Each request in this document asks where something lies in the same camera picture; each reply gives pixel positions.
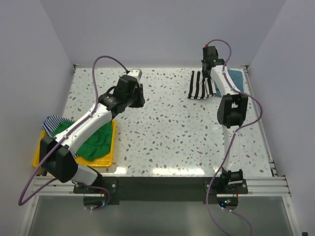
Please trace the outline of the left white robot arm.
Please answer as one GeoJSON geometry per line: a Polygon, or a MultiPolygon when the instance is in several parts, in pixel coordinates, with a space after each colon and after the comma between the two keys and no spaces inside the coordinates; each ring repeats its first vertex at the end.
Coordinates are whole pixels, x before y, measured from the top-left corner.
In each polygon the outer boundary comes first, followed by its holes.
{"type": "Polygon", "coordinates": [[[95,105],[65,131],[40,141],[39,166],[62,183],[79,182],[91,193],[102,187],[101,175],[91,167],[78,164],[74,158],[81,145],[99,128],[127,107],[144,106],[142,71],[133,69],[122,75],[112,93],[102,94],[95,105]]]}

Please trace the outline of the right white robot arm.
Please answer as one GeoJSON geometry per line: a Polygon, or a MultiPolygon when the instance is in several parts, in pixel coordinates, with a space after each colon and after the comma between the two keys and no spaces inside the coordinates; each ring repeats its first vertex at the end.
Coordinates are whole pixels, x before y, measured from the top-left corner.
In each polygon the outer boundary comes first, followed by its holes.
{"type": "Polygon", "coordinates": [[[230,152],[235,139],[234,132],[243,125],[246,119],[248,97],[242,95],[233,83],[225,61],[219,58],[215,46],[206,45],[203,48],[202,73],[217,85],[221,94],[217,119],[223,129],[225,156],[219,170],[220,176],[215,178],[211,188],[231,193],[237,184],[243,182],[239,157],[230,152]]]}

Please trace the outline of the blue ribbed tank top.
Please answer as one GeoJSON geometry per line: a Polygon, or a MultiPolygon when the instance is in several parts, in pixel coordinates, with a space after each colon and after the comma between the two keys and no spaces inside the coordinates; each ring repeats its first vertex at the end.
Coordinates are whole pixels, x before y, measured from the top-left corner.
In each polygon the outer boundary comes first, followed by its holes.
{"type": "MultiPolygon", "coordinates": [[[[232,70],[228,69],[228,74],[231,77],[234,85],[237,87],[237,89],[241,92],[244,92],[244,86],[243,86],[243,74],[239,70],[232,70]]],[[[221,92],[216,84],[215,84],[215,89],[216,89],[216,97],[221,97],[221,92]]]]}

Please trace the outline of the green tank top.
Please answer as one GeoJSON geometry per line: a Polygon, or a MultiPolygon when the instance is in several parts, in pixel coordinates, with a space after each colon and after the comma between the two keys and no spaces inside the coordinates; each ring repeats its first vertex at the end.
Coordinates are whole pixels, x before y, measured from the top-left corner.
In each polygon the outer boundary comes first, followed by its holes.
{"type": "Polygon", "coordinates": [[[108,122],[92,134],[78,149],[74,157],[94,161],[110,152],[112,143],[112,122],[108,122]]]}

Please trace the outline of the blue white striped tank top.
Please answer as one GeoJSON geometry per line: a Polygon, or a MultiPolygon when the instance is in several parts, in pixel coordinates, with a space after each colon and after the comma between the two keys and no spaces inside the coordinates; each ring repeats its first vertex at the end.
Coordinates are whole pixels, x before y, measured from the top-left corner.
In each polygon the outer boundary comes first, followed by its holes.
{"type": "Polygon", "coordinates": [[[55,136],[54,133],[59,128],[61,123],[67,123],[70,127],[73,123],[75,123],[75,121],[61,116],[51,115],[48,116],[42,124],[42,129],[46,132],[47,136],[53,138],[55,136]]]}

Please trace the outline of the black white striped tank top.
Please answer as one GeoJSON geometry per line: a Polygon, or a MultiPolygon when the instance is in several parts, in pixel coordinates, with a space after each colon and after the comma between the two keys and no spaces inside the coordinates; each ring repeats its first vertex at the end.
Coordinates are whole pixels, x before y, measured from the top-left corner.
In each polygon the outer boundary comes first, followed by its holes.
{"type": "Polygon", "coordinates": [[[188,99],[203,100],[215,96],[215,82],[211,78],[206,78],[201,71],[191,72],[188,99]]]}

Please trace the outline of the yellow plastic tray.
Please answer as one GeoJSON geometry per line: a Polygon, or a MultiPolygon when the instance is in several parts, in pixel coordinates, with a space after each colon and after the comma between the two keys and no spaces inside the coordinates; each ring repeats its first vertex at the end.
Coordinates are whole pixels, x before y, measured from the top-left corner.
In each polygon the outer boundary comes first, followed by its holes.
{"type": "MultiPolygon", "coordinates": [[[[110,149],[110,152],[107,155],[105,155],[105,156],[103,156],[101,158],[97,158],[94,161],[87,161],[83,157],[78,156],[78,157],[75,158],[76,162],[78,164],[81,164],[81,165],[84,165],[84,166],[89,166],[89,167],[92,167],[92,168],[109,168],[109,167],[111,167],[111,165],[113,163],[113,157],[114,157],[114,144],[115,144],[116,127],[117,127],[116,121],[113,120],[112,121],[111,149],[110,149]]],[[[46,132],[45,132],[45,130],[42,129],[41,135],[40,135],[40,140],[45,135],[46,135],[46,132]]],[[[40,150],[40,147],[39,147],[39,143],[38,143],[37,148],[36,148],[36,152],[35,152],[35,156],[34,156],[33,161],[32,161],[32,166],[33,167],[37,167],[38,164],[39,164],[39,150],[40,150]]]]}

